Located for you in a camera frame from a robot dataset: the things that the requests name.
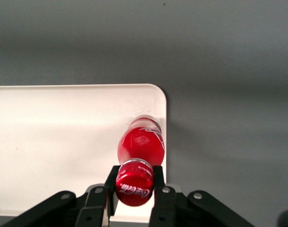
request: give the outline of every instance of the red bottle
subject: red bottle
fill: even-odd
[[[117,156],[120,164],[116,179],[118,198],[129,206],[146,203],[153,193],[153,166],[164,159],[164,142],[158,121],[138,116],[122,136]]]

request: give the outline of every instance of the red bottle cap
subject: red bottle cap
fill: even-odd
[[[146,203],[153,194],[153,168],[139,158],[125,162],[117,175],[116,194],[129,206]]]

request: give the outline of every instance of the bolt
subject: bolt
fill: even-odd
[[[171,190],[169,187],[163,187],[162,192],[169,193]]]
[[[100,193],[102,191],[103,191],[103,188],[102,187],[98,187],[98,188],[96,188],[95,193]]]
[[[198,193],[198,192],[194,193],[194,194],[193,194],[193,197],[194,197],[195,199],[197,199],[197,200],[200,200],[200,199],[203,198],[202,194],[201,194],[201,193]]]
[[[67,193],[67,194],[64,194],[61,196],[61,200],[65,200],[65,199],[68,199],[70,197],[70,194]]]

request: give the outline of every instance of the coca-cola logo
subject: coca-cola logo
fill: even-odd
[[[145,198],[149,195],[149,189],[143,189],[135,186],[131,186],[125,183],[121,183],[121,190],[119,192],[124,193],[126,195],[140,195],[142,198]]]

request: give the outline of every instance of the coca-cola bottle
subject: coca-cola bottle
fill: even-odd
[[[153,193],[153,166],[164,159],[164,142],[158,121],[140,115],[122,136],[117,156],[121,167],[116,179],[116,194],[129,206],[146,203]]]

